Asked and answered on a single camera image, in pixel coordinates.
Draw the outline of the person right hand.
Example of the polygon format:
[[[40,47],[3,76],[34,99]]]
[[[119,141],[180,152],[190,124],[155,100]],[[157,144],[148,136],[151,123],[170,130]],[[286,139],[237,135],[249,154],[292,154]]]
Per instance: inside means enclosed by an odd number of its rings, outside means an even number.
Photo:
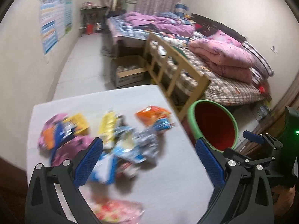
[[[281,185],[273,187],[271,192],[276,196],[276,202],[273,202],[274,216],[280,217],[286,214],[291,208],[295,198],[295,186],[287,188]]]

